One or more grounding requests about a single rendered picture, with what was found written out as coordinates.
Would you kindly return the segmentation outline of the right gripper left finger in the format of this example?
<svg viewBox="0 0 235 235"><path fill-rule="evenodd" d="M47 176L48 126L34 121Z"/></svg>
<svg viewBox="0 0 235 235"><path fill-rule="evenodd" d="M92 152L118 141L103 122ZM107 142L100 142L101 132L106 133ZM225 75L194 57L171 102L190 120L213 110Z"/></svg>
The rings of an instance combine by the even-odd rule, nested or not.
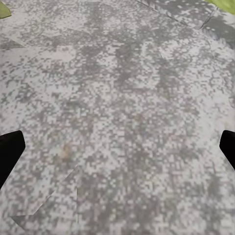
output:
<svg viewBox="0 0 235 235"><path fill-rule="evenodd" d="M0 189L24 152L24 149L25 141L22 131L19 130L0 136Z"/></svg>

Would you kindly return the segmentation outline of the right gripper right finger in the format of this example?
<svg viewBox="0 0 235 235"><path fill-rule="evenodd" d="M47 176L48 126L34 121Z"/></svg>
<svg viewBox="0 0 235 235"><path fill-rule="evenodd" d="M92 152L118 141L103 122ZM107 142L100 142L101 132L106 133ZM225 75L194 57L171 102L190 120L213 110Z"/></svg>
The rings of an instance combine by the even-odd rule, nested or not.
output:
<svg viewBox="0 0 235 235"><path fill-rule="evenodd" d="M224 130L219 147L235 170L235 132Z"/></svg>

